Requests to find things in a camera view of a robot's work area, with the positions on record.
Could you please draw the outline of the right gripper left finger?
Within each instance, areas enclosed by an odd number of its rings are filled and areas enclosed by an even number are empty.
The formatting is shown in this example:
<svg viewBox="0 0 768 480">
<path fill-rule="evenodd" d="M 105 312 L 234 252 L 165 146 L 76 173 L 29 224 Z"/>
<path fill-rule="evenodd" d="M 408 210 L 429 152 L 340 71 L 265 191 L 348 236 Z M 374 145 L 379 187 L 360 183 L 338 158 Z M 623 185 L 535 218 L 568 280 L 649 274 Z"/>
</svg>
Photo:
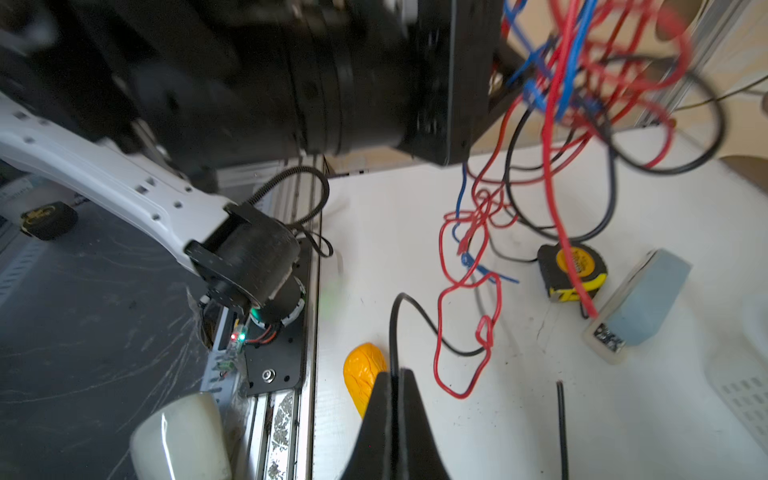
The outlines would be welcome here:
<svg viewBox="0 0 768 480">
<path fill-rule="evenodd" d="M 393 377 L 376 377 L 357 440 L 341 479 L 394 479 L 396 392 Z"/>
</svg>

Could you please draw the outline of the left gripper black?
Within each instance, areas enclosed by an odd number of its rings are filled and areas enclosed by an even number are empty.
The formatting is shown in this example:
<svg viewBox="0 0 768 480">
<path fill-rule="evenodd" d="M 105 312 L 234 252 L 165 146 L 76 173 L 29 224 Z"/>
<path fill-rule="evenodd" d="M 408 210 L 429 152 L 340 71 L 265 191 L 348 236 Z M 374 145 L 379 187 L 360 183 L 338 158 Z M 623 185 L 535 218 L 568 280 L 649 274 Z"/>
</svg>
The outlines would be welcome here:
<svg viewBox="0 0 768 480">
<path fill-rule="evenodd" d="M 521 91 L 528 70 L 500 1 L 282 1 L 248 10 L 229 80 L 288 152 L 391 147 L 448 166 Z"/>
</svg>

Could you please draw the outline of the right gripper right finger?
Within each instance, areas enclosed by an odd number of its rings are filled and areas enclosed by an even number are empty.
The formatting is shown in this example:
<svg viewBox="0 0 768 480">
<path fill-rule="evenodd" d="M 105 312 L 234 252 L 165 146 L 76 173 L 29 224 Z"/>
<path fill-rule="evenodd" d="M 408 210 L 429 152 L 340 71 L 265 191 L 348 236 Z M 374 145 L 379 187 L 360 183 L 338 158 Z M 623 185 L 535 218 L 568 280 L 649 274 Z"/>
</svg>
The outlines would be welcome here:
<svg viewBox="0 0 768 480">
<path fill-rule="evenodd" d="M 397 478 L 449 479 L 411 370 L 400 371 L 397 387 Z"/>
</svg>

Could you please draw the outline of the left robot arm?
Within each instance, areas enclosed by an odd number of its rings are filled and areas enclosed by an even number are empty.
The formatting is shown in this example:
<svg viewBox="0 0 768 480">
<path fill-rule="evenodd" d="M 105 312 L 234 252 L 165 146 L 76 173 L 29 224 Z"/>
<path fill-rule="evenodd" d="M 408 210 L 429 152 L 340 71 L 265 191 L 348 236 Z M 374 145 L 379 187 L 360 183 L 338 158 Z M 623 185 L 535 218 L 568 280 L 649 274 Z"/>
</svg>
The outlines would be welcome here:
<svg viewBox="0 0 768 480">
<path fill-rule="evenodd" d="M 302 307 L 304 219 L 221 170 L 391 147 L 462 163 L 519 92 L 508 1 L 5 1 L 1 158 L 161 244 L 268 326 Z"/>
</svg>

